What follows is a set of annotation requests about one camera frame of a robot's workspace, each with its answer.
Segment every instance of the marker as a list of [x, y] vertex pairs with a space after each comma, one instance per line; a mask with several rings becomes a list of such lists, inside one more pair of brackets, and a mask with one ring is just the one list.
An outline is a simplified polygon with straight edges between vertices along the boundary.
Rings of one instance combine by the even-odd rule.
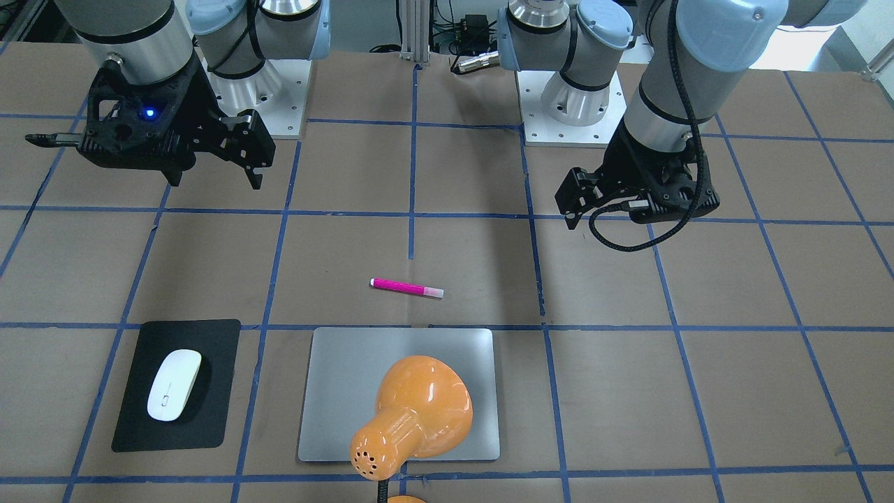
[[380, 290], [392, 290], [394, 292], [403, 292], [404, 294], [424, 295], [426, 297], [436, 297], [443, 299], [444, 291], [440, 288], [432, 288], [431, 286], [412, 285], [410, 283], [401, 283], [400, 281], [391, 281], [374, 277], [369, 280], [369, 285]]

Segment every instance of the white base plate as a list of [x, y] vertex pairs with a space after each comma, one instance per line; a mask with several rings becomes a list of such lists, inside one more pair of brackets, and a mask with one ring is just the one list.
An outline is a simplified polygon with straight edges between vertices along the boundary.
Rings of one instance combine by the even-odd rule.
[[610, 100], [603, 120], [590, 126], [571, 126], [553, 119], [544, 110], [540, 96], [546, 82], [555, 72], [517, 72], [521, 118], [525, 123], [525, 144], [542, 147], [591, 147], [604, 149], [621, 117], [627, 111], [627, 101], [615, 73], [611, 77]]
[[472, 429], [456, 448], [414, 461], [500, 457], [493, 333], [485, 328], [318, 328], [298, 438], [301, 461], [349, 461], [350, 440], [375, 415], [382, 377], [398, 360], [424, 354], [460, 376], [472, 397]]
[[[271, 59], [270, 63], [283, 77], [283, 89], [273, 99], [257, 105], [255, 110], [264, 119], [270, 136], [277, 140], [299, 140], [308, 104], [312, 62], [305, 59]], [[218, 104], [227, 115], [241, 112], [228, 107], [223, 101]]]

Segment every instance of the white mouse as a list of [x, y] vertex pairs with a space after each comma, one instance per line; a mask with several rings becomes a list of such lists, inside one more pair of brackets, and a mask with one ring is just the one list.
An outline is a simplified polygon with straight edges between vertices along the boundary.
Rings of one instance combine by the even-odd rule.
[[178, 349], [164, 358], [146, 403], [152, 419], [173, 421], [180, 417], [201, 363], [202, 355], [191, 349]]

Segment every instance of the orange lamp shade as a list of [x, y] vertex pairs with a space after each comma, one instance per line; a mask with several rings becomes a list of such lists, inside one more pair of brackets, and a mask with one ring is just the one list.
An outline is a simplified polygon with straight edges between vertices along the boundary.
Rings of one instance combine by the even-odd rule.
[[383, 481], [411, 457], [455, 448], [472, 428], [472, 399], [444, 362], [409, 356], [382, 378], [375, 417], [354, 435], [350, 459], [371, 481]]

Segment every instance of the black mouse pad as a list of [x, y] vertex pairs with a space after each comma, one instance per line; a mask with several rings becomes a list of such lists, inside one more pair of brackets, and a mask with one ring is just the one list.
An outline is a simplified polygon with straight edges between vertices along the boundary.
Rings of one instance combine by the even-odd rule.
[[[142, 326], [124, 389], [114, 452], [216, 448], [224, 442], [241, 323], [238, 320], [151, 321]], [[177, 349], [202, 355], [196, 383], [179, 418], [152, 419], [146, 402], [164, 358]]]

